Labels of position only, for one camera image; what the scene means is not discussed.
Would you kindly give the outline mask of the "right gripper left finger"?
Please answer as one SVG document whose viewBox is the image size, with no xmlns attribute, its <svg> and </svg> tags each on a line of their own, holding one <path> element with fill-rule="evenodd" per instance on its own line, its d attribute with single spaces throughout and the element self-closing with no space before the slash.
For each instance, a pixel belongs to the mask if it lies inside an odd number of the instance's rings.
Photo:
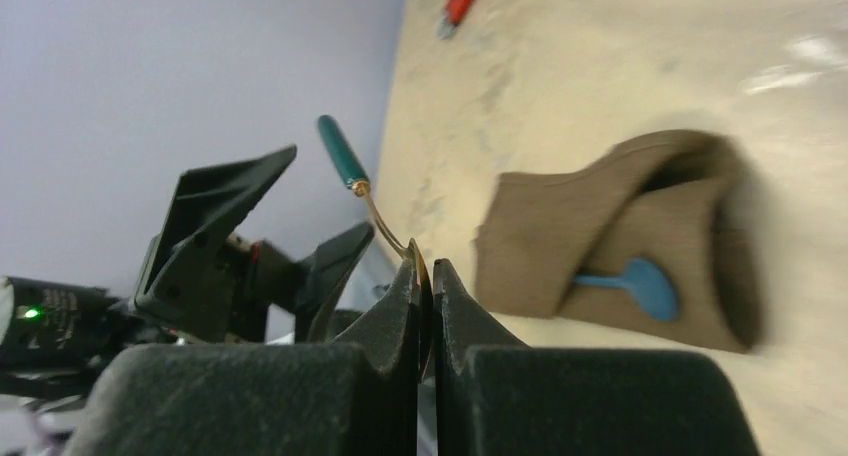
<svg viewBox="0 0 848 456">
<path fill-rule="evenodd" d="M 412 455 L 419 297 L 412 263 L 334 340 L 146 345 L 97 381 L 69 455 Z"/>
</svg>

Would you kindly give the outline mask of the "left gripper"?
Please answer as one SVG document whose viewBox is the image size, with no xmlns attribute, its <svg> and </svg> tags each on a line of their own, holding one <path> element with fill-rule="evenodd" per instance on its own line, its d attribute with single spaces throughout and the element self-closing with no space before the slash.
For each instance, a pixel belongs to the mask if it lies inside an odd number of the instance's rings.
<svg viewBox="0 0 848 456">
<path fill-rule="evenodd" d="M 264 343 L 276 306 L 293 316 L 295 343 L 323 341 L 373 226 L 360 222 L 303 261 L 266 240 L 231 234 L 296 155 L 290 145 L 182 173 L 151 241 L 132 311 L 189 343 Z"/>
</svg>

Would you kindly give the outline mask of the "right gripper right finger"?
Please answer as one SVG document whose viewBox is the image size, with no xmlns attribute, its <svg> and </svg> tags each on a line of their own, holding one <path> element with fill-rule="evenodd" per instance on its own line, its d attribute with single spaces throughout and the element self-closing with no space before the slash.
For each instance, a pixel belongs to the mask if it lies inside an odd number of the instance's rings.
<svg viewBox="0 0 848 456">
<path fill-rule="evenodd" d="M 435 262 L 442 455 L 755 455 L 720 367 L 688 351 L 535 348 Z"/>
</svg>

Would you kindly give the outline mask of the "brown cloth napkin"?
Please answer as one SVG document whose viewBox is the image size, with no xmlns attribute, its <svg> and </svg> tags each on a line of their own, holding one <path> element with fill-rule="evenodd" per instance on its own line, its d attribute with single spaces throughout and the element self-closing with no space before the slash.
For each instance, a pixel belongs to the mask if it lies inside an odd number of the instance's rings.
<svg viewBox="0 0 848 456">
<path fill-rule="evenodd" d="M 475 240 L 477 300 L 501 314 L 748 352 L 764 333 L 762 298 L 747 233 L 725 217 L 743 169 L 729 138 L 678 129 L 621 142 L 573 173 L 504 173 Z M 623 290 L 575 280 L 617 275 L 635 258 L 674 287 L 670 321 Z"/>
</svg>

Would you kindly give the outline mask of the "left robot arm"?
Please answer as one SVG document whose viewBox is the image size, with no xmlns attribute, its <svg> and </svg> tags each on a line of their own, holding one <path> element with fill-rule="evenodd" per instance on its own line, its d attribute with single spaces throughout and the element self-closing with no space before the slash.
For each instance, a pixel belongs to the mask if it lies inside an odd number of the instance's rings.
<svg viewBox="0 0 848 456">
<path fill-rule="evenodd" d="M 120 352 L 141 344 L 260 344 L 271 307 L 294 317 L 296 341 L 323 340 L 373 227 L 358 223 L 298 261 L 236 231 L 296 155 L 291 145 L 183 172 L 130 296 L 3 277 L 2 393 L 85 396 Z"/>
</svg>

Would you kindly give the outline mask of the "blue spoon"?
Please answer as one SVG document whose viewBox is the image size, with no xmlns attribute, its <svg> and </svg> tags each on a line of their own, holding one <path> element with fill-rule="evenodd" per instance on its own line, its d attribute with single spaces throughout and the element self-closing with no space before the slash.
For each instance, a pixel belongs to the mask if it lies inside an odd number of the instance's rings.
<svg viewBox="0 0 848 456">
<path fill-rule="evenodd" d="M 615 275 L 578 273 L 572 281 L 626 291 L 643 313 L 657 321 L 670 322 L 679 314 L 678 296 L 670 278 L 659 265 L 645 258 L 631 258 Z"/>
</svg>

